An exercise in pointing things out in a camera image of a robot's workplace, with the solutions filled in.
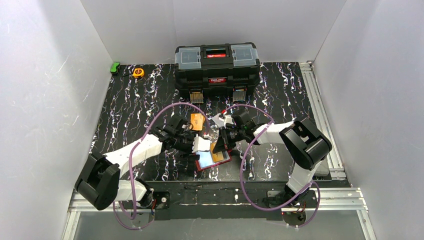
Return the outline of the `red leather card holder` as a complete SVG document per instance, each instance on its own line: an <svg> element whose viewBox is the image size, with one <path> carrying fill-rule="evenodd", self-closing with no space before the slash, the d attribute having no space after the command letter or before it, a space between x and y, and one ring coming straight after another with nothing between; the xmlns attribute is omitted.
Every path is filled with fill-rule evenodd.
<svg viewBox="0 0 424 240"><path fill-rule="evenodd" d="M218 153L212 153L210 151L198 151L195 156L198 157L198 159L195 161L195 164L199 172L230 162L232 160L232 157L228 151L221 151Z"/></svg>

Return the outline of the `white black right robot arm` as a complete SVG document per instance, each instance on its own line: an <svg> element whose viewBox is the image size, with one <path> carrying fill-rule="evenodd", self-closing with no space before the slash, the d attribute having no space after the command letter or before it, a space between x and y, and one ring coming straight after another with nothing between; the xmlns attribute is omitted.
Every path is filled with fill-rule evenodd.
<svg viewBox="0 0 424 240"><path fill-rule="evenodd" d="M231 150L241 141L252 145L284 144L289 151L294 167L282 193L266 200L272 205L281 205L288 200L295 205L306 194L307 184L333 146L330 140L307 118L287 123L255 123L247 111L234 114L219 113L212 118L219 127L217 142L212 152Z"/></svg>

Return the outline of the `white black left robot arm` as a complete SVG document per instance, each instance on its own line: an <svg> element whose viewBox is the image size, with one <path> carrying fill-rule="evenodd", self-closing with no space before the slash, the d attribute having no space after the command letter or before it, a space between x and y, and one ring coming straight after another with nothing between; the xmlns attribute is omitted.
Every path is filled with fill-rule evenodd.
<svg viewBox="0 0 424 240"><path fill-rule="evenodd" d="M141 179L122 180L122 176L130 167L166 150L196 153L202 140L191 123L174 115L163 126L153 127L143 139L112 152L90 153L74 189L99 211L124 201L133 201L136 207L146 209L154 202L153 188Z"/></svg>

